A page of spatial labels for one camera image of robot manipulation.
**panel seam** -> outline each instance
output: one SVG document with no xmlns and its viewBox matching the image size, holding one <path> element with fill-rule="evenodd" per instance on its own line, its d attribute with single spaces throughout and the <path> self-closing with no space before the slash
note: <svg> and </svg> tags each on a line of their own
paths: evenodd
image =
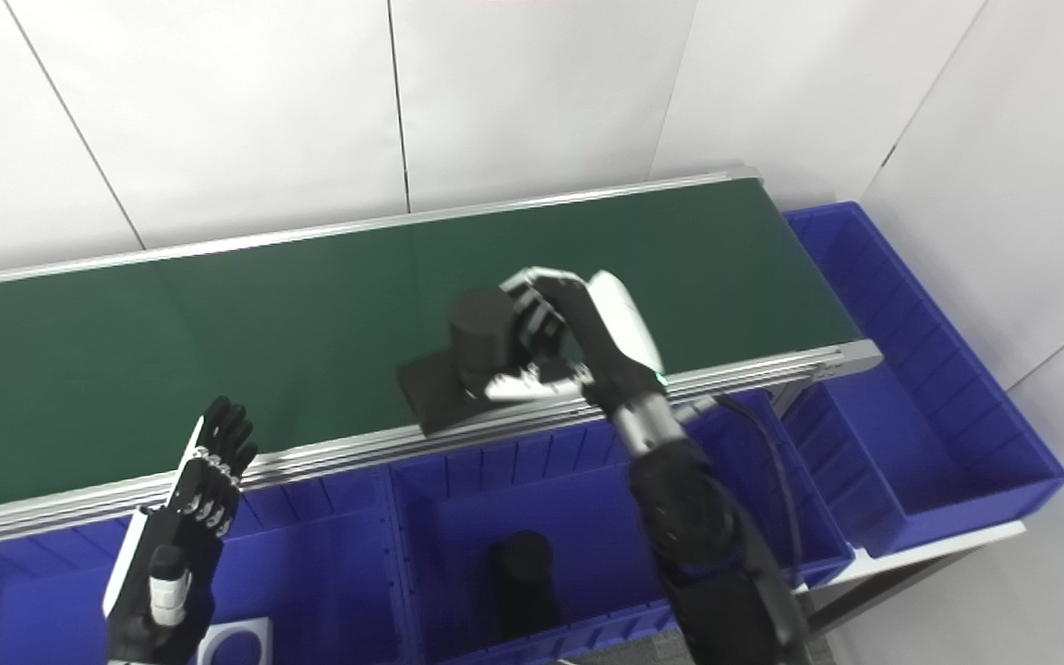
<svg viewBox="0 0 1064 665">
<path fill-rule="evenodd" d="M 35 64 L 38 65 L 38 70 L 43 72 L 44 79 L 47 80 L 48 87 L 52 89 L 52 94 L 55 94 L 55 101 L 60 102 L 60 107 L 64 109 L 64 115 L 67 116 L 68 121 L 72 123 L 72 130 L 77 132 L 77 137 L 81 139 L 81 146 L 84 146 L 85 152 L 88 152 L 88 159 L 93 160 L 93 166 L 97 169 L 98 176 L 101 176 L 101 181 L 104 182 L 105 188 L 109 189 L 110 197 L 113 197 L 114 202 L 117 205 L 117 210 L 121 211 L 122 218 L 126 219 L 127 227 L 130 227 L 130 232 L 134 235 L 134 239 L 138 242 L 139 248 L 147 249 L 147 244 L 145 244 L 143 235 L 138 233 L 138 230 L 134 227 L 134 220 L 130 218 L 130 214 L 126 211 L 126 206 L 122 205 L 122 199 L 118 198 L 117 190 L 114 189 L 114 184 L 111 184 L 109 177 L 105 176 L 105 169 L 101 168 L 101 161 L 97 159 L 96 152 L 94 152 L 93 148 L 88 146 L 88 139 L 85 138 L 84 131 L 81 131 L 81 127 L 78 124 L 77 118 L 72 117 L 72 111 L 68 109 L 67 101 L 64 101 L 64 96 L 61 95 L 60 89 L 55 87 L 55 80 L 52 80 L 51 73 L 47 71 L 44 61 L 40 56 L 38 56 L 38 51 L 35 50 L 35 45 L 31 41 L 31 37 L 27 35 L 27 30 L 22 27 L 22 22 L 18 20 L 18 16 L 16 12 L 14 12 L 14 7 L 12 7 L 10 0 L 3 0 L 3 4 L 5 5 L 5 9 L 7 9 L 7 13 L 11 14 L 11 20 L 14 24 L 16 24 L 18 34 L 21 35 L 22 40 L 26 43 L 27 50 L 31 51 L 32 57 L 35 59 Z"/>
</svg>

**metal support leg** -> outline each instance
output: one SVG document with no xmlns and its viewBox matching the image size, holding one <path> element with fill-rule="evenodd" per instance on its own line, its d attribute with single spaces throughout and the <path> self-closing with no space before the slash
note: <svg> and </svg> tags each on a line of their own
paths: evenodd
<svg viewBox="0 0 1064 665">
<path fill-rule="evenodd" d="M 795 400 L 799 399 L 802 395 L 802 390 L 811 387 L 810 379 L 798 379 L 794 382 L 782 383 L 769 397 L 769 405 L 774 409 L 774 415 L 783 417 L 786 415 L 786 411 L 791 409 L 791 404 L 795 403 Z"/>
<path fill-rule="evenodd" d="M 876 573 L 876 576 L 861 582 L 857 588 L 811 613 L 808 616 L 811 634 L 822 635 L 833 628 L 841 627 L 845 621 L 857 618 L 858 615 L 890 600 L 904 589 L 911 588 L 925 578 L 933 576 L 938 570 L 946 568 L 947 565 L 957 563 L 977 549 L 979 548 L 958 551 L 954 554 L 937 556 L 937 559 L 920 561 L 917 564 L 909 564 L 902 568 Z"/>
</svg>

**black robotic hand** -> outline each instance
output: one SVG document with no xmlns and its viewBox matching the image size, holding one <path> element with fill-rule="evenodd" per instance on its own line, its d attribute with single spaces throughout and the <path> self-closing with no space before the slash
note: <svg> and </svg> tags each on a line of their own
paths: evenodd
<svg viewBox="0 0 1064 665">
<path fill-rule="evenodd" d="M 101 609 L 111 662 L 182 665 L 212 622 L 212 577 L 256 455 L 245 408 L 216 397 L 195 431 L 164 505 L 135 511 Z"/>
</svg>

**blue storage bin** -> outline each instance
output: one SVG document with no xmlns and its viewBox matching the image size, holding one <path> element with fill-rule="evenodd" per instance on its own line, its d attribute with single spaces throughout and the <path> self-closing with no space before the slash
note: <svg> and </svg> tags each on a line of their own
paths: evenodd
<svg viewBox="0 0 1064 665">
<path fill-rule="evenodd" d="M 885 356 L 784 417 L 844 533 L 870 555 L 1018 519 L 1064 470 L 857 203 L 787 214 Z"/>
<path fill-rule="evenodd" d="M 776 427 L 764 395 L 744 396 Z M 693 426 L 718 476 L 754 511 L 780 560 L 789 542 L 774 465 L 747 421 L 714 412 Z M 784 453 L 801 508 L 803 572 L 835 576 L 851 561 L 797 454 Z M 532 664 L 651 634 L 672 618 L 654 580 L 628 459 L 605 422 L 396 463 L 392 481 L 413 634 L 427 662 Z M 564 625 L 500 643 L 492 619 L 486 551 L 516 531 L 539 531 L 554 550 Z"/>
<path fill-rule="evenodd" d="M 101 595 L 126 522 L 0 543 L 0 664 L 101 665 Z M 383 470 L 247 493 L 226 539 L 214 622 L 269 616 L 279 665 L 405 661 Z"/>
</svg>

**black cylindrical object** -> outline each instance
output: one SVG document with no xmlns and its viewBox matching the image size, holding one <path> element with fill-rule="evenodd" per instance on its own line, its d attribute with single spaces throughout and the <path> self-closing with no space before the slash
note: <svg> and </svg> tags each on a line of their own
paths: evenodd
<svg viewBox="0 0 1064 665">
<path fill-rule="evenodd" d="M 491 546 L 491 582 L 500 639 L 559 627 L 552 591 L 552 546 L 535 531 L 516 531 Z"/>
<path fill-rule="evenodd" d="M 516 348 L 515 303 L 503 289 L 466 290 L 454 300 L 451 356 L 466 388 L 481 392 L 495 375 L 518 365 Z"/>
</svg>

